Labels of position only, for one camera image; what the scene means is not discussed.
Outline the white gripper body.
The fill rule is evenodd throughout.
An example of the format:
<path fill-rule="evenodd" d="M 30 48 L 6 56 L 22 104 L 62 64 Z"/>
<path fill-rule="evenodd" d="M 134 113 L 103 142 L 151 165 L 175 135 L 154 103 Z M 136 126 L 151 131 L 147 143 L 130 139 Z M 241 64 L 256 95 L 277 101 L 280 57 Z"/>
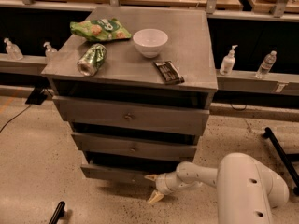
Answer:
<path fill-rule="evenodd" d="M 159 192 L 168 195 L 174 192 L 177 187 L 177 175 L 175 172 L 157 175 L 155 184 Z"/>

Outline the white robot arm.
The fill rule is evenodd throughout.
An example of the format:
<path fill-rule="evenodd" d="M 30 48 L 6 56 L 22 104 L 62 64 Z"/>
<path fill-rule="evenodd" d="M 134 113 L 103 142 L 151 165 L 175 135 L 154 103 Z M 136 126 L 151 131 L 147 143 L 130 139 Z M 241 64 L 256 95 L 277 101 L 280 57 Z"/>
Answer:
<path fill-rule="evenodd" d="M 272 210 L 289 200 L 283 178 L 243 153 L 225 156 L 216 168 L 184 161 L 173 172 L 148 175 L 147 179 L 156 187 L 148 199 L 150 204 L 177 190 L 197 189 L 203 184 L 214 187 L 218 224 L 273 224 Z"/>

